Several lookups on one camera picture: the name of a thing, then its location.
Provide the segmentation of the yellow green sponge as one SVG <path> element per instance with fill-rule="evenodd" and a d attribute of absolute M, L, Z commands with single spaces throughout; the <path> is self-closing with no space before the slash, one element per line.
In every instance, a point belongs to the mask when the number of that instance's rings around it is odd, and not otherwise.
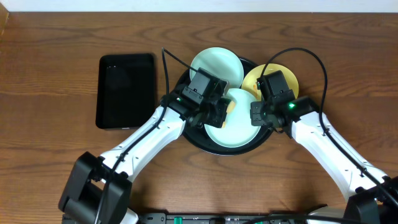
<path fill-rule="evenodd" d="M 226 117 L 225 117 L 225 119 L 223 121 L 222 128 L 224 128 L 226 126 L 228 115 L 232 113 L 232 111 L 234 110 L 235 106 L 236 106 L 236 103 L 234 101 L 230 101 L 229 102 L 229 104 L 227 106 L 227 109 L 226 109 Z"/>

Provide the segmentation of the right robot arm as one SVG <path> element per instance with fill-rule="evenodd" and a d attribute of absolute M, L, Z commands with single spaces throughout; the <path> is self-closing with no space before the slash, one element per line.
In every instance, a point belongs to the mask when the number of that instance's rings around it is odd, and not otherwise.
<path fill-rule="evenodd" d="M 291 91 L 250 105 L 255 126 L 279 129 L 303 146 L 326 170 L 346 200 L 345 209 L 322 206 L 306 223 L 397 223 L 397 178 L 361 156 L 309 97 Z"/>

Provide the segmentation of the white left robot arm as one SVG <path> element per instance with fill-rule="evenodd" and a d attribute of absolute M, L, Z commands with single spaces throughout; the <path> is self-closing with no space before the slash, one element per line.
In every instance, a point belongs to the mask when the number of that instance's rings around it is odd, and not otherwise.
<path fill-rule="evenodd" d="M 98 157 L 85 152 L 76 160 L 59 210 L 78 223 L 137 223 L 129 203 L 138 174 L 187 126 L 220 128 L 230 105 L 226 92 L 222 85 L 204 90 L 179 85 L 164 95 L 154 114 L 125 141 Z"/>

